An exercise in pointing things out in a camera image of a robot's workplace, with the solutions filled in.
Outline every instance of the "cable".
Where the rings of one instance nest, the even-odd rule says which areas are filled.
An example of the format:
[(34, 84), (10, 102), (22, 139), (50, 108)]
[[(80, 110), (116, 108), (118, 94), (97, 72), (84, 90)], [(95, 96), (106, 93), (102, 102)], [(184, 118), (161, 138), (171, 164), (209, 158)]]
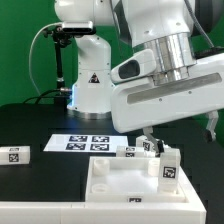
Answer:
[[(30, 100), (35, 100), (38, 99), (40, 96), (34, 96), (34, 97), (30, 97), (28, 99), (26, 99), (25, 101), (23, 101), (23, 104), (26, 104), (28, 101)], [(54, 98), (67, 98), (70, 99), (69, 95), (64, 95), (64, 96), (42, 96), (41, 99), (54, 99)]]
[(208, 43), (209, 47), (210, 48), (214, 48), (215, 45), (212, 43), (211, 39), (209, 38), (209, 36), (206, 34), (206, 32), (204, 31), (204, 29), (202, 28), (202, 26), (200, 25), (198, 19), (196, 18), (194, 12), (193, 12), (193, 9), (191, 7), (191, 4), (188, 0), (184, 0), (185, 1), (185, 4), (187, 6), (187, 9), (188, 9), (188, 12), (191, 16), (191, 18), (193, 19), (194, 21), (194, 24), (197, 28), (197, 30), (199, 31), (199, 33), (205, 38), (206, 42)]
[(37, 87), (37, 85), (35, 83), (35, 80), (34, 80), (33, 74), (32, 74), (32, 55), (33, 55), (33, 48), (34, 48), (34, 45), (36, 43), (36, 40), (37, 40), (38, 36), (43, 32), (43, 30), (47, 29), (50, 26), (59, 26), (61, 24), (62, 23), (59, 22), (59, 23), (52, 23), (52, 24), (49, 24), (47, 26), (44, 26), (42, 29), (39, 30), (39, 32), (34, 37), (34, 39), (32, 41), (32, 44), (31, 44), (31, 47), (30, 47), (30, 52), (29, 52), (29, 77), (30, 77), (30, 80), (31, 80), (31, 82), (33, 84), (33, 87), (35, 88), (35, 90), (37, 91), (37, 94), (39, 96), (41, 95), (41, 93), (40, 93), (40, 90), (39, 90), (39, 88)]
[(55, 92), (60, 92), (60, 89), (52, 89), (52, 90), (47, 90), (46, 92), (42, 93), (36, 100), (35, 104), (38, 104), (40, 100), (43, 98), (43, 96), (46, 96), (50, 93), (55, 93)]
[(114, 15), (112, 0), (110, 0), (110, 8), (111, 8), (111, 13), (112, 13), (113, 21), (114, 21), (115, 34), (116, 34), (117, 41), (118, 41), (118, 48), (119, 48), (119, 51), (120, 51), (120, 57), (123, 60), (124, 59), (124, 52), (123, 52), (123, 49), (121, 47), (121, 41), (120, 41), (120, 37), (119, 37), (119, 28), (118, 28), (119, 25), (117, 24), (116, 18), (115, 18), (115, 15)]

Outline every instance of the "black table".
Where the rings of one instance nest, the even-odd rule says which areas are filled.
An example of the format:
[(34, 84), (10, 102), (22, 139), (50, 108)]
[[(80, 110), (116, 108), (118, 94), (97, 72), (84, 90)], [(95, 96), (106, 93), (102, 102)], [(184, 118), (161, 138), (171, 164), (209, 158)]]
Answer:
[[(89, 157), (103, 154), (43, 152), (52, 134), (120, 135), (110, 119), (74, 118), (54, 105), (0, 107), (0, 146), (31, 147), (30, 165), (0, 167), (0, 201), (85, 200)], [(135, 145), (142, 131), (123, 135)], [(154, 137), (181, 150), (182, 168), (207, 209), (207, 223), (224, 223), (223, 148), (217, 142), (206, 143), (203, 129), (190, 118), (156, 126)]]

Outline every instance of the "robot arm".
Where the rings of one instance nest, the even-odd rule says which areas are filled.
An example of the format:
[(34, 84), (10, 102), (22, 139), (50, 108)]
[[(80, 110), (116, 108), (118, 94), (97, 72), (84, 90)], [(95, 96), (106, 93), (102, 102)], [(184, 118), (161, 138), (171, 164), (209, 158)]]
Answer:
[[(200, 0), (189, 2), (196, 13), (223, 5), (210, 0), (198, 8)], [(58, 0), (55, 9), (66, 22), (115, 22), (121, 40), (132, 45), (134, 56), (111, 72), (117, 83), (111, 97), (117, 131), (224, 108), (223, 55), (195, 59), (189, 40), (193, 21), (184, 0)]]
[(78, 47), (78, 79), (68, 113), (85, 119), (111, 117), (111, 48), (94, 33), (96, 25), (113, 23), (109, 1), (59, 0), (55, 11), (63, 21), (62, 31), (72, 33)]

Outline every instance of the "metal cylinder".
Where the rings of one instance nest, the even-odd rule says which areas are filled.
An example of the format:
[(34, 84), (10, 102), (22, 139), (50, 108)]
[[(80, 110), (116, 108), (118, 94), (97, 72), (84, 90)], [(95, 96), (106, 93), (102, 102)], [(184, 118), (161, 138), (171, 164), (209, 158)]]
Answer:
[(163, 85), (188, 77), (187, 66), (196, 64), (188, 33), (159, 38), (136, 46), (134, 52), (143, 49), (154, 52), (157, 68), (153, 74), (155, 85)]

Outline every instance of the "small white box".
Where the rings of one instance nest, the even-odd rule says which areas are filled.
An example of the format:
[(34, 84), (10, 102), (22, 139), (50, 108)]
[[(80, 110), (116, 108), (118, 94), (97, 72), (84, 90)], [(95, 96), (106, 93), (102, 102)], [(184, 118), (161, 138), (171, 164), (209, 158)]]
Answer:
[(118, 146), (116, 156), (117, 157), (146, 157), (146, 154), (143, 147)]
[(160, 154), (158, 191), (174, 192), (177, 190), (180, 160), (179, 149), (165, 149), (165, 152)]
[(145, 151), (154, 152), (154, 144), (148, 141), (147, 137), (144, 135), (136, 138), (136, 147), (143, 147)]
[(0, 165), (30, 163), (30, 146), (0, 147)]

